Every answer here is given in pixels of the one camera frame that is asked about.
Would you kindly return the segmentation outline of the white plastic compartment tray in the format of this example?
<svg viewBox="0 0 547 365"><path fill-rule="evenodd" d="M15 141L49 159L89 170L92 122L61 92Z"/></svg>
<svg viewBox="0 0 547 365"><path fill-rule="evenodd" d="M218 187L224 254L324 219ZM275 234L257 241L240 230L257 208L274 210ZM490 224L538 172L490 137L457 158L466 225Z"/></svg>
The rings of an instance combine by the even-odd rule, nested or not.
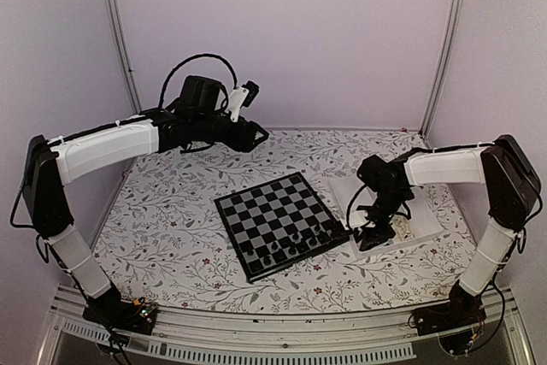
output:
<svg viewBox="0 0 547 365"><path fill-rule="evenodd" d="M331 178L328 186L344 229L362 235L361 240L350 235L357 261L424 244L443 231L423 187L414 187L414 198L403 203L394 215L381 216L377 211L368 215L377 194L357 177Z"/></svg>

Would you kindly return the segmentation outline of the black and grey chessboard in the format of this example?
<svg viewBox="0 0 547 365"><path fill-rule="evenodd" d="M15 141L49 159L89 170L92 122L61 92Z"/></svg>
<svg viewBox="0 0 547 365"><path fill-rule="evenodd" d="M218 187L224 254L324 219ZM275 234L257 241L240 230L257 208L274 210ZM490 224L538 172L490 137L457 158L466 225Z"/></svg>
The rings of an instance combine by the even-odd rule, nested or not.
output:
<svg viewBox="0 0 547 365"><path fill-rule="evenodd" d="M323 254L350 239L350 234L344 229L341 221L335 218L300 172L217 198L215 206L249 283L276 274L307 258ZM329 220L336 221L336 227L332 230L336 238L328 239L324 244L317 239L319 245L310 247L310 238L306 238L303 232L311 229L314 234L312 238L317 238L320 233L326 234L330 231L325 227ZM316 224L321 225L318 233L313 230ZM293 233L299 234L297 242L291 240ZM288 248L282 248L279 244L283 238L290 241ZM299 253L297 250L297 254L291 256L288 249L293 245L297 248L297 243L303 241L307 243L309 250L305 253ZM276 251L284 251L285 261L275 262L274 252L269 249L271 243L278 245ZM255 252L253 257L247 257L246 251L249 249ZM265 256L272 259L269 267L262 262ZM250 269L250 263L253 261L260 261L263 270L253 273Z"/></svg>

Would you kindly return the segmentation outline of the black chess piece twelfth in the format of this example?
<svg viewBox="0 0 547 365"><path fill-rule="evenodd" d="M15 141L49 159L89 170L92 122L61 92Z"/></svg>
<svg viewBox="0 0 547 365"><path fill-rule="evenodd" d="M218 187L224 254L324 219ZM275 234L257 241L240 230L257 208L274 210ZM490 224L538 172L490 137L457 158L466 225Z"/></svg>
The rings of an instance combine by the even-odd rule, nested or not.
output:
<svg viewBox="0 0 547 365"><path fill-rule="evenodd" d="M282 248L288 248L290 246L290 241L286 238L283 238L279 241L279 244Z"/></svg>

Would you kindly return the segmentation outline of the black chess piece eleventh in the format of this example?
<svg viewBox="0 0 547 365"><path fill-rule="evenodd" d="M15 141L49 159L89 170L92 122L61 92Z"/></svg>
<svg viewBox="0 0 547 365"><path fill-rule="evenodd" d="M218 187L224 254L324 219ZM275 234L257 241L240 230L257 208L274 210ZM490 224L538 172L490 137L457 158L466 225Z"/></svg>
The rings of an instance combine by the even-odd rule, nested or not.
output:
<svg viewBox="0 0 547 365"><path fill-rule="evenodd" d="M280 263L286 260L286 255L283 250L278 250L273 253L273 259L276 263Z"/></svg>

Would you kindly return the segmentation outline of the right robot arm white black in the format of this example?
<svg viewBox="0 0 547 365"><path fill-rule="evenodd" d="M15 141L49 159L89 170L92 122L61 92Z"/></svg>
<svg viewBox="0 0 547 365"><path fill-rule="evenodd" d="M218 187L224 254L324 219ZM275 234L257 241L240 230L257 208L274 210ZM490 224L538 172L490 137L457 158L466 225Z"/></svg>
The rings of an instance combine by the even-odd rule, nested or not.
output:
<svg viewBox="0 0 547 365"><path fill-rule="evenodd" d="M491 142L437 149L413 148L384 160L370 156L356 172L375 199L364 207L364 221L348 226L360 250L370 250L393 238L392 220L427 185L476 185L485 194L485 227L462 275L446 303L415 311L420 325L460 327L485 317L481 297L504 266L526 224L542 208L538 173L516 138L503 134Z"/></svg>

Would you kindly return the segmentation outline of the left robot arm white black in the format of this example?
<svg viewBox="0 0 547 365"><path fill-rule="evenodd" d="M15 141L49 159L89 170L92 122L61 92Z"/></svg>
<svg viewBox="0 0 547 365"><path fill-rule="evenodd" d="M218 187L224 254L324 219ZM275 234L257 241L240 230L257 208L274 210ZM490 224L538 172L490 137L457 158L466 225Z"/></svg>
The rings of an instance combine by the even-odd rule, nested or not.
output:
<svg viewBox="0 0 547 365"><path fill-rule="evenodd" d="M30 221L14 222L13 227L35 231L95 313L110 326L120 325L127 317L126 305L82 238L69 197L71 185L118 163L172 150L191 154L221 144L235 152L253 151L268 132L245 119L242 110L259 91L251 80L228 90L217 80L191 75L168 105L66 137L33 137L14 202L25 205Z"/></svg>

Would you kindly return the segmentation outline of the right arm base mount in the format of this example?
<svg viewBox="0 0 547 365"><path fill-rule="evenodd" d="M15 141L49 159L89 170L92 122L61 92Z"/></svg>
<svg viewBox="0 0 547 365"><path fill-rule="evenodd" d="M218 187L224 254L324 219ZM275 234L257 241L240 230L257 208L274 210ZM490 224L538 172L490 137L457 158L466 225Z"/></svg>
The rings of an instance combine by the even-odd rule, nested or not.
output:
<svg viewBox="0 0 547 365"><path fill-rule="evenodd" d="M473 348L485 319L482 303L466 309L447 302L413 310L407 324L419 336L441 333L441 349L451 356L461 356Z"/></svg>

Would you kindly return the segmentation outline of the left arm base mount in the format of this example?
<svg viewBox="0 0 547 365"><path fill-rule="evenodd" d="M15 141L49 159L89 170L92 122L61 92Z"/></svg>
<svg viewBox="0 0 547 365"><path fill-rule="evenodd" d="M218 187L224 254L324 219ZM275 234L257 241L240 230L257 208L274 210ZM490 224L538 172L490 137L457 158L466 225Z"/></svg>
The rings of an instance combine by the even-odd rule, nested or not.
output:
<svg viewBox="0 0 547 365"><path fill-rule="evenodd" d="M156 302L147 302L143 297L129 302L118 297L91 298L83 318L108 329L151 335L158 308Z"/></svg>

